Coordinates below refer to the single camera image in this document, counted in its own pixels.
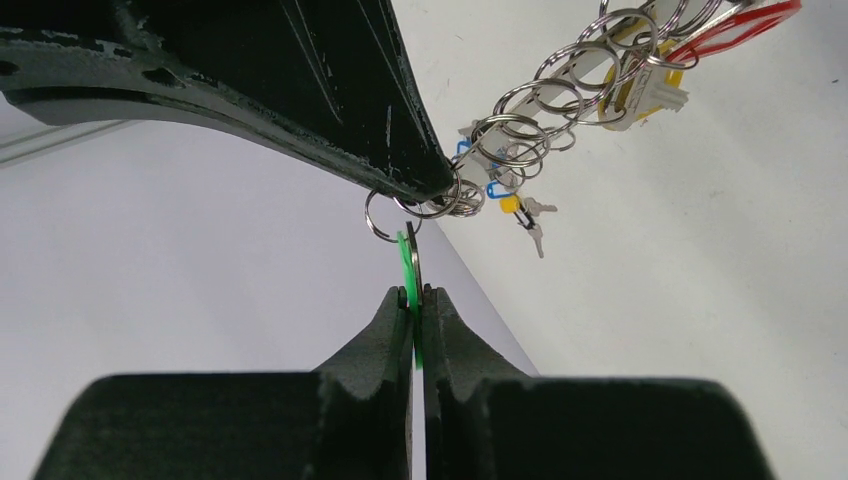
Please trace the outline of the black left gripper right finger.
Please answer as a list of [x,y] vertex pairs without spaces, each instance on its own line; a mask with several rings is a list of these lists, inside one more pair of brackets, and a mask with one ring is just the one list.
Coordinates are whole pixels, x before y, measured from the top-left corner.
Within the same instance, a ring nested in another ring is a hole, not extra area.
[[542,377],[422,295],[431,479],[770,479],[741,405],[704,379]]

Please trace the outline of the red key tag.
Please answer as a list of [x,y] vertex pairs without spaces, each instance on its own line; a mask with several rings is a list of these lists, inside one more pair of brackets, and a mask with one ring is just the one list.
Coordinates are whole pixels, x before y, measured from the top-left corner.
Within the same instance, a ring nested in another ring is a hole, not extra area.
[[665,60],[690,64],[725,52],[776,27],[798,13],[801,0],[731,1],[732,7],[676,43]]

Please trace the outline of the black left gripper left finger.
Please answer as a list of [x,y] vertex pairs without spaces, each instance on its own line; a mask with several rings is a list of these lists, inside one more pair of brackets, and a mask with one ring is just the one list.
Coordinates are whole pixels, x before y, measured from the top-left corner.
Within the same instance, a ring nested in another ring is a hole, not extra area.
[[71,403],[38,479],[407,479],[412,325],[373,319],[301,372],[123,374]]

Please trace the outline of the green key tag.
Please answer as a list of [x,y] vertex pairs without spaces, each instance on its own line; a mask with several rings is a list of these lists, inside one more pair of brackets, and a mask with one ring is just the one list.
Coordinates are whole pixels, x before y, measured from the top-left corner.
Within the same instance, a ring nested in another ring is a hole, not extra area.
[[414,284],[410,268],[410,257],[407,244],[407,228],[399,230],[396,235],[397,244],[400,250],[401,262],[403,266],[403,274],[405,280],[405,289],[407,293],[408,309],[412,315],[413,326],[413,354],[415,359],[415,368],[423,369],[423,359],[421,353],[421,309],[417,310],[415,305]]

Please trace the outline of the silver metal ring disc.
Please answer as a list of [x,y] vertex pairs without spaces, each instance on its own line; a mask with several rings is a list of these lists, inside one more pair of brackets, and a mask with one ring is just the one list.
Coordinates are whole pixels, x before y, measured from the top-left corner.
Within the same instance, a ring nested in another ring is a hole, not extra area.
[[[538,177],[552,153],[576,144],[575,129],[622,127],[638,116],[623,99],[651,74],[676,74],[694,68],[665,60],[676,43],[728,11],[731,1],[638,1],[613,9],[598,4],[596,18],[577,38],[551,53],[533,77],[506,91],[491,113],[460,133],[471,148],[450,158],[454,183],[444,194],[420,204],[397,200],[416,230],[425,220],[468,218],[487,200],[486,185],[497,181],[519,196]],[[365,221],[379,239],[397,243],[396,234]]]

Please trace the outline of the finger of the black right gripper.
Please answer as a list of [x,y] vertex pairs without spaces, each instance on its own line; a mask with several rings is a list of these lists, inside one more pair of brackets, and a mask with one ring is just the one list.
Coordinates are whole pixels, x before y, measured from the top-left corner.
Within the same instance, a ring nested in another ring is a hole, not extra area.
[[394,94],[438,142],[387,1],[5,1],[5,27],[132,46],[271,107],[308,96],[339,120]]
[[285,93],[271,107],[199,71],[138,48],[5,27],[1,92],[50,126],[157,120],[227,133],[407,202],[446,192],[455,174],[430,129],[389,94],[339,120],[322,102]]

